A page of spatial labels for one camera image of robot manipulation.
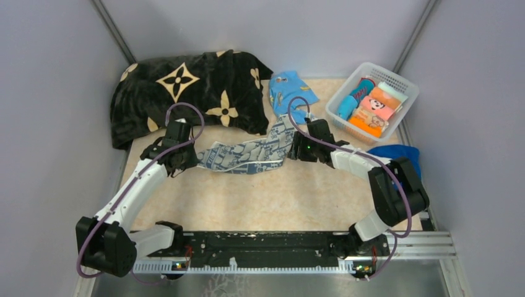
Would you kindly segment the bright blue terry towel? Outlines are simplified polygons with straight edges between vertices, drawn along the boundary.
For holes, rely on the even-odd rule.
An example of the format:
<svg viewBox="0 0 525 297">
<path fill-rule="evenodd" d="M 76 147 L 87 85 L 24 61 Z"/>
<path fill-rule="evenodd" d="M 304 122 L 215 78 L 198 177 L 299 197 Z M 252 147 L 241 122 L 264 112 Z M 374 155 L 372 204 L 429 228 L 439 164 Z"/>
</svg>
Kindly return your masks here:
<svg viewBox="0 0 525 297">
<path fill-rule="evenodd" d="M 357 106 L 358 101 L 352 95 L 347 95 L 337 107 L 336 114 L 344 121 L 347 121 Z"/>
</svg>

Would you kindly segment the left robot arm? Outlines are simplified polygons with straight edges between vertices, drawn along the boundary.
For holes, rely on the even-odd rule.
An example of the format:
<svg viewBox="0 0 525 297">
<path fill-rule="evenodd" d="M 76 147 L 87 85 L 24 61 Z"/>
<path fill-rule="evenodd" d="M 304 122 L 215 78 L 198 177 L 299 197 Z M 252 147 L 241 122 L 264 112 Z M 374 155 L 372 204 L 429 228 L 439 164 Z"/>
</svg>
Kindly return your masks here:
<svg viewBox="0 0 525 297">
<path fill-rule="evenodd" d="M 191 137 L 192 127 L 184 119 L 168 123 L 166 133 L 149 145 L 140 156 L 130 178 L 115 196 L 93 217 L 82 217 L 76 224 L 77 272 L 83 268 L 124 277 L 137 260 L 155 253 L 180 255 L 186 240 L 183 227 L 159 221 L 153 227 L 131 229 L 139 212 L 164 181 L 195 167 L 199 160 Z"/>
</svg>

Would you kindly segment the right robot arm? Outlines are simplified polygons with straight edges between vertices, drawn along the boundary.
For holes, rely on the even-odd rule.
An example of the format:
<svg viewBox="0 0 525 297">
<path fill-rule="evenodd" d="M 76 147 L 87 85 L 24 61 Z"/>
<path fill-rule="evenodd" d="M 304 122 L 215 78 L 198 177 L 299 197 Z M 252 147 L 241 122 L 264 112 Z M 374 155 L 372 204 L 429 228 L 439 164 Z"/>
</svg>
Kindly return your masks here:
<svg viewBox="0 0 525 297">
<path fill-rule="evenodd" d="M 384 158 L 336 141 L 327 121 L 307 122 L 307 130 L 297 129 L 289 152 L 292 160 L 320 162 L 368 181 L 373 210 L 349 227 L 349 248 L 356 255 L 366 254 L 373 240 L 400 222 L 407 222 L 404 236 L 412 228 L 412 217 L 430 205 L 428 194 L 410 159 Z"/>
</svg>

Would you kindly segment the dark blue towel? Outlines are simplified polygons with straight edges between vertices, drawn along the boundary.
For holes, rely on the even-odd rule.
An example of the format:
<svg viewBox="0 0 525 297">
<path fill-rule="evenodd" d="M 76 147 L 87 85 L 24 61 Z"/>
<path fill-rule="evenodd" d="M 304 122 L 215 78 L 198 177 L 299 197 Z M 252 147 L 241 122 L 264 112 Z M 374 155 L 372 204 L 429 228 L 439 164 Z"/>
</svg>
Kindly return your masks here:
<svg viewBox="0 0 525 297">
<path fill-rule="evenodd" d="M 382 145 L 369 149 L 368 153 L 377 157 L 397 159 L 401 157 L 408 158 L 413 164 L 415 172 L 419 179 L 422 178 L 420 168 L 420 150 L 416 147 L 402 144 Z"/>
</svg>

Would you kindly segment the white blue printed towel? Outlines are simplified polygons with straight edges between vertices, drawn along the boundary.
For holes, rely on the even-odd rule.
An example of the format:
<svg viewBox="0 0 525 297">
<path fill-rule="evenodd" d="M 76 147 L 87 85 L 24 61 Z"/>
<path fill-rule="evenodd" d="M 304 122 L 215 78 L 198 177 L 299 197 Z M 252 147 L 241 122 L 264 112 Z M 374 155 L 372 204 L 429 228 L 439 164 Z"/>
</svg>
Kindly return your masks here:
<svg viewBox="0 0 525 297">
<path fill-rule="evenodd" d="M 199 168 L 228 174 L 257 174 L 284 164 L 292 147 L 295 127 L 287 115 L 278 118 L 267 137 L 235 145 L 214 142 L 197 154 Z"/>
</svg>

